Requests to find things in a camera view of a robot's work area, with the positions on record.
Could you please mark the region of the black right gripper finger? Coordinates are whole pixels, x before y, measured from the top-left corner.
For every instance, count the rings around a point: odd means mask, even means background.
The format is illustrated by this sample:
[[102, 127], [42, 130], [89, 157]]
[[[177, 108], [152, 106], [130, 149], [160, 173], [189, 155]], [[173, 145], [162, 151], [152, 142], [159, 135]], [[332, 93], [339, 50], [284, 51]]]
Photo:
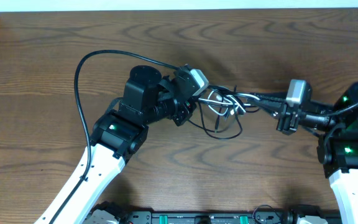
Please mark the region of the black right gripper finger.
[[280, 102], [274, 102], [274, 101], [248, 101], [249, 104], [253, 106], [257, 106], [267, 113], [269, 113], [271, 116], [277, 116], [279, 114], [283, 113], [283, 104]]
[[276, 102], [286, 102], [287, 92], [276, 92], [276, 93], [254, 93], [255, 96], [261, 100], [269, 100]]

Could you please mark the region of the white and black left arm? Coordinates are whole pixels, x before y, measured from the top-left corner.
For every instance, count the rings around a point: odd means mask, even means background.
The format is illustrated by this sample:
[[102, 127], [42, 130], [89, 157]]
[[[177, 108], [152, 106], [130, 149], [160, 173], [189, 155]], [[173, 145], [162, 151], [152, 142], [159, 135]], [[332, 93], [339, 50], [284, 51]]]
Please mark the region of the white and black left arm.
[[183, 125], [194, 112], [195, 98], [209, 85], [201, 70], [180, 67], [169, 79], [153, 67], [130, 71], [124, 95], [95, 122], [90, 146], [76, 169], [37, 223], [82, 223], [109, 183], [147, 138], [148, 125], [171, 119]]

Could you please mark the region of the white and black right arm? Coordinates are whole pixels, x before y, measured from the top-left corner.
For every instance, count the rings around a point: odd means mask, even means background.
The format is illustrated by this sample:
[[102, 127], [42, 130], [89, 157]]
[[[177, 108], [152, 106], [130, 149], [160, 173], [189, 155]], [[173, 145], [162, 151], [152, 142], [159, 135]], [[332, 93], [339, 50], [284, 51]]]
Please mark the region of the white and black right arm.
[[333, 105], [312, 100], [305, 80], [292, 80], [285, 93], [254, 93], [251, 104], [277, 119], [286, 135], [298, 127], [314, 133], [319, 163], [334, 192], [341, 221], [358, 223], [358, 82]]

